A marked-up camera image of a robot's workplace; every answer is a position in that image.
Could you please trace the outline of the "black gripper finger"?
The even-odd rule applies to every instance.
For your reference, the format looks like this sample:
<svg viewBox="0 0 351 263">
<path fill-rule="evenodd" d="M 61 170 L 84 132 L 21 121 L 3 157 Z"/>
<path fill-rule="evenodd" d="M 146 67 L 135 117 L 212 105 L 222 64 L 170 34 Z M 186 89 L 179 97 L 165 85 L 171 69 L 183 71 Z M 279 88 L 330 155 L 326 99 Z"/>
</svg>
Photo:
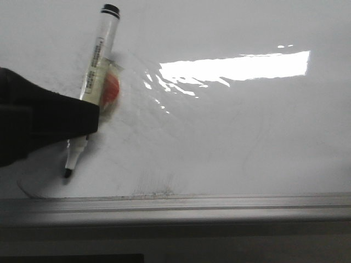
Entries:
<svg viewBox="0 0 351 263">
<path fill-rule="evenodd" d="M 59 141 L 95 133 L 99 106 L 60 95 L 1 68 L 1 167 Z"/>
</svg>

